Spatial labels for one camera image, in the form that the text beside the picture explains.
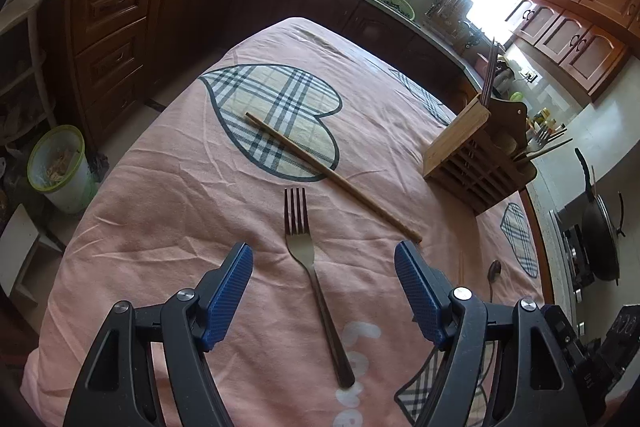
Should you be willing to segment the gas stove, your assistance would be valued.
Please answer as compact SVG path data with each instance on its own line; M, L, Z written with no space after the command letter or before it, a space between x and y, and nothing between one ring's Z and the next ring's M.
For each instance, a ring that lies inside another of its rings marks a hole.
M549 211L552 237L559 248L561 281L568 285L570 304L576 313L585 311L588 299L598 286L585 248L584 202L578 197L562 208Z

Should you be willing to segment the steel spoon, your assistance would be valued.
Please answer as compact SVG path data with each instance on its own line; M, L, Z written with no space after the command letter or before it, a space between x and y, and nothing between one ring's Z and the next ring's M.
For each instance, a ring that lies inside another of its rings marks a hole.
M502 272L501 262L498 259L491 262L487 271L487 282L489 285L489 301L492 301L492 299L494 299L494 285L497 282L498 278L500 277L501 272Z

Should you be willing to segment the black wok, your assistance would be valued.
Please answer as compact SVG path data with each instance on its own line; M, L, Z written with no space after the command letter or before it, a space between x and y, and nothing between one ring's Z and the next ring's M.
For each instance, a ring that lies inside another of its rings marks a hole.
M618 238L625 237L623 231L625 206L622 193L620 200L620 224L613 225L608 208L596 186L591 182L591 173L584 155L578 147L574 150L585 176L587 204L582 212L582 249L585 251L590 269L601 281L620 280L620 260L618 260Z

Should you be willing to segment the chopstick in holder left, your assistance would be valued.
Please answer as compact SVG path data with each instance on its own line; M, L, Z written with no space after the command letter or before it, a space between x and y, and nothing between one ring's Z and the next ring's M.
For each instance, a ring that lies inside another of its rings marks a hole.
M548 124L543 124L534 131L526 147L516 153L513 159L515 161L531 160L570 143L572 138L567 138L566 134L567 127L564 124L555 129L551 129Z

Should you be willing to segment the chopstick in holder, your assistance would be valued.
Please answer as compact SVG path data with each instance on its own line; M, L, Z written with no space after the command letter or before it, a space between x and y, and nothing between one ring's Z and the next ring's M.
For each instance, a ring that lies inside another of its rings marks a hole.
M491 97L492 85L494 84L496 75L496 63L499 53L499 43L496 40L492 40L489 50L487 68L485 72L485 79L483 84L482 94L480 95L480 103L487 107L489 99Z
M572 138L567 138L566 134L567 127L564 124L555 129L551 129L548 124L543 124L534 131L526 147L516 153L513 159L515 161L531 160L570 143Z

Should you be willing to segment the green rimmed trash bin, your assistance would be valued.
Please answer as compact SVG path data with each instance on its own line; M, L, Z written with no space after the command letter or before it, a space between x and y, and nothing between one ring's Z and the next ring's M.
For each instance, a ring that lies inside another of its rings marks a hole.
M55 127L36 143L27 163L32 188L68 215L85 210L98 191L81 132L70 124Z

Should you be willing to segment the wooden utensil holder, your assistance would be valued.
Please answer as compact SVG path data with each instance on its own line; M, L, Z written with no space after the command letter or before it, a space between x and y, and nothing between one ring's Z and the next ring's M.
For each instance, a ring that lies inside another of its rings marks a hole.
M473 98L426 148L423 178L480 215L536 178L527 129L524 103Z

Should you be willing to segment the steel fork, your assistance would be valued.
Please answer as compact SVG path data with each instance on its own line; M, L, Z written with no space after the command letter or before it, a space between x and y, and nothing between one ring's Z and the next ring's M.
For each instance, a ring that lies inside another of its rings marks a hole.
M284 190L284 234L288 252L308 275L320 321L326 334L338 387L348 389L356 383L356 377L340 336L337 334L314 266L314 241L310 233L305 187L291 187Z

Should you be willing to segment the wooden chopstick on table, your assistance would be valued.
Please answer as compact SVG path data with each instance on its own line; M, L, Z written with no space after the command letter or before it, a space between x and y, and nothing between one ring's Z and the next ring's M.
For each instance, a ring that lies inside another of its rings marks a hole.
M306 161L306 163L312 168L324 174L328 179L334 182L337 186L341 187L345 192L347 192L354 199L357 199L358 202L361 202L362 205L368 207L371 211L373 211L378 217L383 219L389 225L397 229L400 233L404 234L407 239L411 239L414 243L422 242L422 235L413 230L412 228L405 225L404 222L399 220L393 213L390 213L386 209L384 209L381 205L378 205L374 199L369 197L363 191L360 191L358 187L354 184L350 183L344 176L341 176L339 173L335 172L326 165L323 165L321 161L318 161L317 158L311 155L311 153L306 152L300 146L298 146L295 142L288 139L285 135L277 132L276 129L271 128L268 124L265 124L262 120L257 118L255 115L246 112L245 118L254 124L255 127L262 130L263 132L268 133L271 138L279 140L285 148L294 153L299 159Z

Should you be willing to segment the chopstick in holder right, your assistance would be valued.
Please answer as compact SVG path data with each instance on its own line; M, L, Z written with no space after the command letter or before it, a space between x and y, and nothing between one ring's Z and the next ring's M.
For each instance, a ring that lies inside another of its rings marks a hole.
M480 103L487 107L489 99L491 97L492 85L494 84L496 75L496 63L499 53L499 43L496 40L492 40L489 50L487 68L485 72L485 79L483 84L482 94L480 95Z

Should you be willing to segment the pink heart-patterned tablecloth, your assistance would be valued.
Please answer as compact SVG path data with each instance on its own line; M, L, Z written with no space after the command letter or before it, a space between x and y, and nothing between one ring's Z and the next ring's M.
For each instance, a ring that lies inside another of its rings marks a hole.
M401 236L245 118L251 113L419 232L420 251L494 301L540 298L518 196L481 215L422 176L451 110L333 31L289 18L247 38L194 80L107 176L68 243L21 392L62 424L109 309L163 303L250 245L254 269L207 362L239 426L405 426L438 361L396 277ZM303 267L288 252L284 190L305 187L314 266L356 383L338 387Z

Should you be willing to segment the upper wooden cabinets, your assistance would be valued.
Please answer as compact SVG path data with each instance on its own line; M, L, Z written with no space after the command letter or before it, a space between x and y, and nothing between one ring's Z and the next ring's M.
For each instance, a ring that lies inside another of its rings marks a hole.
M639 0L518 0L511 40L576 101L597 101L639 55Z

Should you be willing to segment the dish drying rack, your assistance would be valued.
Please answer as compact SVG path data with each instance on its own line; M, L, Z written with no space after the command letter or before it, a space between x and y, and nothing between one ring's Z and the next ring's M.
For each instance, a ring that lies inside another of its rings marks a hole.
M472 6L471 0L434 0L425 13L427 26L461 53L473 33L468 20Z

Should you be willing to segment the green colander basin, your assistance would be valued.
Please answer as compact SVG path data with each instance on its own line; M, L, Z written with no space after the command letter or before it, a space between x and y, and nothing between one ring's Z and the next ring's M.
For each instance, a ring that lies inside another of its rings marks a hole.
M407 20L414 20L416 13L413 7L406 0L378 0L389 6L391 9L401 14Z

